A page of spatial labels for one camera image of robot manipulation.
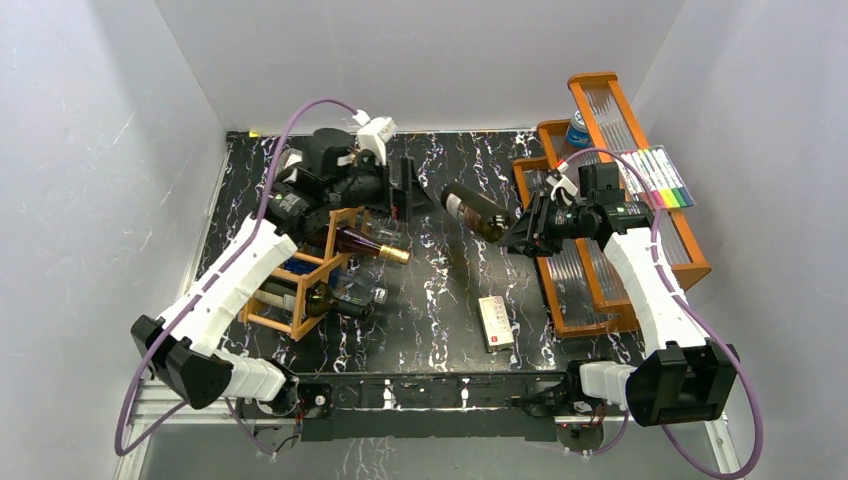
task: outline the blue can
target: blue can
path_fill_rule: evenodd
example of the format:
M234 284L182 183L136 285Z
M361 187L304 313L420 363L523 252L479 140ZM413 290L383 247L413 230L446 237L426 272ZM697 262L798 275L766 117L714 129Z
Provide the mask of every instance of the blue can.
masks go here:
M586 128L580 110L574 112L574 116L571 117L571 122L568 123L568 131L565 132L565 139L577 148L586 148L592 144L589 139L589 129Z

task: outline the orange wooden shelf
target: orange wooden shelf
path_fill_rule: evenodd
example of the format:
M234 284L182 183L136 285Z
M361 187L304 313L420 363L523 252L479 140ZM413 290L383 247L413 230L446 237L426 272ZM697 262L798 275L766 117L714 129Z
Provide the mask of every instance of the orange wooden shelf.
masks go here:
M650 146L618 84L618 77L614 73L599 72L575 75L569 79L568 87L574 95L580 113L583 115L583 120L594 146L610 150L628 150ZM519 194L525 204L529 202L529 191L524 181L524 172L556 168L560 159L577 151L565 141L567 130L568 120L552 120L540 123L537 131L545 151L545 157L521 159L513 163ZM604 154L597 155L597 157L601 162L613 161ZM666 228L662 231L663 245L665 246L666 242L674 243L679 247L678 250L681 253L679 257L685 255L685 258L678 258L679 261L674 263L671 268L680 286L684 290L688 290L704 278L710 272L711 267L704 259L683 211L679 209L670 211L669 218L673 224L673 229ZM576 337L597 335L611 330L632 331L638 329L639 323L636 321L633 306L627 299L621 280L614 270L609 269L608 272L605 272L607 278L602 281L595 268L596 262L593 262L593 260L597 260L595 256L599 254L599 251L593 252L589 242L582 239L576 241L576 247L595 311L602 314L613 314L616 317L591 325L569 326L567 319L561 313L560 300L548 263L545 259L539 259L537 261L539 274L542 278L542 287L551 310L556 334L562 337ZM605 291L614 292L618 298L607 298Z

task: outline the wine bottle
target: wine bottle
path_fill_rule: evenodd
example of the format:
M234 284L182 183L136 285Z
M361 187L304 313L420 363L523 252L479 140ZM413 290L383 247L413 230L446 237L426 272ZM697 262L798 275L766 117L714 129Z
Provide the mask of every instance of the wine bottle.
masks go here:
M369 217L368 220L365 220L364 210L356 214L356 222L354 225L362 225L365 227L363 229L368 233L368 236L380 243L393 245L404 250L409 247L409 241L407 240L405 242L399 231L384 227L376 218L373 217Z
M283 268L297 275L308 275L318 268L318 265L290 258L283 264ZM341 267L336 267L330 272L327 284L333 289L336 297L359 304L386 303L389 293L385 288L374 285L373 281L369 281L367 277L356 275L350 270L342 270Z
M452 183L442 190L442 207L484 240L496 243L512 225L505 208L465 185Z
M256 298L267 305L294 311L297 301L297 290L293 283L270 277L254 294ZM347 315L359 319L367 318L373 308L371 305L359 305L341 300L333 295L330 286L318 282L306 290L306 314L310 317L321 317L329 312Z
M315 247L323 247L327 241L329 226L324 226L314 236L306 240L306 243ZM336 228L336 250L342 253L359 253L371 257L380 257L403 265L409 263L409 252L389 245L384 245L374 240L359 230L341 225Z

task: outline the green wine bottle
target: green wine bottle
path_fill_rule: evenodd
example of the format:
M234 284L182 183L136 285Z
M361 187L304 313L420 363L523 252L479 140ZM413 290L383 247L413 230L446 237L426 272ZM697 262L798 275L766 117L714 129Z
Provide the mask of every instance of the green wine bottle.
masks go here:
M256 298L267 305L294 311L297 299L297 285L285 280L269 277L254 294ZM306 314L310 317L321 317L329 312L340 315L366 319L373 307L370 304L361 305L337 298L333 290L324 282L318 282L306 290Z
M465 185L452 183L442 190L442 207L471 231L496 243L512 225L505 208Z

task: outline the wooden shelf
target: wooden shelf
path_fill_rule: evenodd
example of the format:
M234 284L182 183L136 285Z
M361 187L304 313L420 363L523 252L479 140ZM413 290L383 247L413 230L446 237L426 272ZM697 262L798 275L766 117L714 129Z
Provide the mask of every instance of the wooden shelf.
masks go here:
M244 323L254 322L279 330L290 335L294 341L299 341L307 333L309 333L312 327L317 325L323 317L306 318L306 291L317 282L329 282L330 272L332 272L335 268L347 266L347 262L350 259L351 254L336 253L335 251L336 228L340 225L350 225L355 227L356 225L354 225L354 223L356 221L356 215L362 210L363 208L360 207L345 208L330 212L329 222L327 222L327 225L329 225L329 231L327 234L327 242L324 245L323 258L303 252L297 252L294 254L293 258L317 265L315 270L305 275L298 275L289 272L280 266L271 273L271 276L273 277L277 277L297 285L297 296L295 297L295 308L294 312L292 312L291 325L260 316L257 312L264 304L255 296L248 299L239 314L239 319ZM362 222L362 226L360 226L361 229L365 228L365 225L368 222L367 217L368 213L365 212L365 219Z
M583 115L583 120L594 146L611 150L647 148L650 146L614 73L600 72L576 75L569 80L568 86L574 95L580 113ZM596 118L596 112L601 113L603 118ZM519 194L525 204L529 202L530 195L524 181L524 172L556 168L563 157L577 151L565 141L567 130L568 120L551 120L540 123L537 131L545 150L545 157L521 159L513 163ZM601 162L613 161L604 154L597 155L597 157ZM681 258L682 261L673 264L671 269L680 286L684 290L688 290L704 278L710 272L711 267L704 259L683 211L680 209L670 211L669 217L674 228L663 232L663 243L665 245L667 237L676 235L677 238L669 238L669 242L680 245L680 249L685 252L686 258ZM542 278L542 288L551 310L556 334L561 337L577 337L597 335L610 330L632 331L638 329L639 323L636 320L633 306L630 300L626 298L626 293L621 293L623 286L617 274L613 272L614 278L606 278L602 282L596 269L596 263L593 261L596 260L594 256L597 255L597 252L593 254L589 243L582 239L576 241L576 247L579 263L582 266L595 311L602 314L612 314L616 317L592 325L569 326L561 313L560 301L548 263L545 259L539 259L537 263ZM619 292L620 298L607 298L604 294L605 291Z

